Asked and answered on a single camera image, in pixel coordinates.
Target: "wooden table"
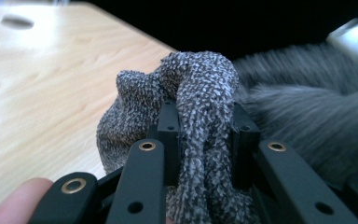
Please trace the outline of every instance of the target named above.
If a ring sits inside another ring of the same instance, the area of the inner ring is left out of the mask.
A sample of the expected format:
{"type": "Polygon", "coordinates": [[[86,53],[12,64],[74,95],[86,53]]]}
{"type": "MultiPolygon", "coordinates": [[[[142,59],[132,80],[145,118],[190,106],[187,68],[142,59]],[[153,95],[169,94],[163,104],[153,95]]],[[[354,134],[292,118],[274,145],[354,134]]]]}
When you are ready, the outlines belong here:
{"type": "Polygon", "coordinates": [[[0,7],[0,202],[32,177],[104,176],[96,129],[117,73],[151,72],[171,51],[93,5],[0,7]]]}

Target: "black plastic bracket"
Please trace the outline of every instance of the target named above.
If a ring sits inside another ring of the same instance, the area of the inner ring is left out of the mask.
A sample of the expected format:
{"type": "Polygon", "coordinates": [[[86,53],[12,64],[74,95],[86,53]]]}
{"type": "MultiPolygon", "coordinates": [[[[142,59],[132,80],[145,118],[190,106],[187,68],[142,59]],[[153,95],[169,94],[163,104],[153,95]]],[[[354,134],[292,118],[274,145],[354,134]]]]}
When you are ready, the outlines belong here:
{"type": "Polygon", "coordinates": [[[254,185],[255,205],[263,223],[358,223],[351,210],[287,144],[262,141],[256,161],[274,193],[274,197],[266,197],[254,185]]]}
{"type": "Polygon", "coordinates": [[[143,139],[131,146],[106,223],[165,222],[164,146],[143,139]]]}
{"type": "Polygon", "coordinates": [[[231,173],[234,188],[250,188],[255,168],[253,153],[258,149],[260,130],[238,103],[234,103],[233,123],[229,139],[231,151],[231,173]]]}
{"type": "Polygon", "coordinates": [[[101,203],[97,188],[96,177],[88,173],[60,178],[42,198],[29,223],[91,223],[101,203]]]}
{"type": "Polygon", "coordinates": [[[159,113],[157,139],[165,148],[165,176],[167,186],[177,186],[182,161],[182,150],[179,139],[180,122],[176,102],[165,101],[159,113]]]}

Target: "fluffy gray fabric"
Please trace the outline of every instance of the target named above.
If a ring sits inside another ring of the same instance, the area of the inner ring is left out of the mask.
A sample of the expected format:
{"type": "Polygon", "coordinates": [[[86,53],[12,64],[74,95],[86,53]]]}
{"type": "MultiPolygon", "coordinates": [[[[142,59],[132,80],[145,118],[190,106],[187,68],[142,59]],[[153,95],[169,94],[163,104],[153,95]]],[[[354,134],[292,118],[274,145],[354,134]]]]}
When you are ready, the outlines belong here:
{"type": "Polygon", "coordinates": [[[235,98],[264,138],[294,147],[338,188],[358,174],[358,61],[328,44],[291,47],[234,62],[235,98]]]}
{"type": "Polygon", "coordinates": [[[161,103],[176,99],[184,158],[178,188],[167,195],[175,223],[259,222],[249,192],[230,181],[226,140],[234,100],[263,137],[295,147],[327,181],[341,184],[358,173],[358,63],[327,45],[234,63],[208,51],[172,53],[151,74],[122,71],[117,89],[97,131],[107,173],[124,165],[130,146],[157,123],[161,103]]]}

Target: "gray fur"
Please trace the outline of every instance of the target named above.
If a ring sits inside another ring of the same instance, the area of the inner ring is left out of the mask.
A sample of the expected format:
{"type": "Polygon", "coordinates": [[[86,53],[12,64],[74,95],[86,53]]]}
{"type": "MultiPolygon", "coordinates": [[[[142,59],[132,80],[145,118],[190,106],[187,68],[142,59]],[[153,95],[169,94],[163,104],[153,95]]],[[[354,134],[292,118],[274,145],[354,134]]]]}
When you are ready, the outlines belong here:
{"type": "Polygon", "coordinates": [[[358,174],[358,62],[333,47],[273,50],[234,62],[236,99],[264,138],[294,147],[326,181],[358,174]]]}

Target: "mounting hole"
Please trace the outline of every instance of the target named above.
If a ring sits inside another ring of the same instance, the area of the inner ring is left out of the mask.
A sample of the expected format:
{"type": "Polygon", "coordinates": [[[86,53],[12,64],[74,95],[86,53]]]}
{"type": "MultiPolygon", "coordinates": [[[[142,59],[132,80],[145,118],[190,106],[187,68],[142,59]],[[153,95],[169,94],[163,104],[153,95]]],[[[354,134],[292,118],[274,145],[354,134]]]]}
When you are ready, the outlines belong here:
{"type": "Polygon", "coordinates": [[[87,181],[83,178],[74,178],[66,181],[62,187],[62,193],[73,194],[81,191],[84,187],[86,187],[87,181]]]}
{"type": "Polygon", "coordinates": [[[156,144],[152,142],[144,142],[141,145],[139,145],[139,149],[143,151],[151,151],[156,148],[156,144]]]}
{"type": "Polygon", "coordinates": [[[143,209],[144,209],[144,205],[139,202],[130,203],[130,205],[128,207],[129,212],[132,214],[140,213],[140,212],[142,212],[143,209]]]}
{"type": "Polygon", "coordinates": [[[316,203],[315,207],[321,212],[324,213],[326,215],[333,215],[334,214],[334,210],[333,208],[331,208],[329,205],[325,204],[325,203],[316,203]]]}
{"type": "Polygon", "coordinates": [[[249,127],[249,126],[245,126],[245,125],[241,126],[241,131],[246,132],[246,131],[250,131],[250,130],[251,130],[251,127],[249,127]]]}
{"type": "Polygon", "coordinates": [[[268,144],[269,149],[274,150],[274,151],[285,151],[286,150],[286,146],[282,145],[281,143],[277,143],[277,142],[271,142],[268,144]]]}

